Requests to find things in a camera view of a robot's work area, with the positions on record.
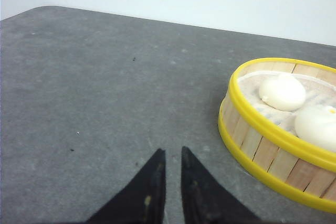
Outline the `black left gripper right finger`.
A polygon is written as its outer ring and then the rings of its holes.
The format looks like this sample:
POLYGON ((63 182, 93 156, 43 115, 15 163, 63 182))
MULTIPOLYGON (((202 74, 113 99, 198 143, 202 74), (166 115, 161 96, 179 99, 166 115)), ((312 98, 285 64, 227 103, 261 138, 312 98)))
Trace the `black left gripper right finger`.
POLYGON ((181 158, 181 195, 185 223, 260 221, 259 217, 217 182, 188 147, 182 147, 181 158))

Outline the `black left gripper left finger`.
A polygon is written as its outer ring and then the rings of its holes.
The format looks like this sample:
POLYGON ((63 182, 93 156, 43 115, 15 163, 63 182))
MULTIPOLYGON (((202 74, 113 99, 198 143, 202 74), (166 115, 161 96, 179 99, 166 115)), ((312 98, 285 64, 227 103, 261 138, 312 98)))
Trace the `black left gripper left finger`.
POLYGON ((157 149, 132 180, 86 223, 162 223, 166 196, 165 151, 157 149))

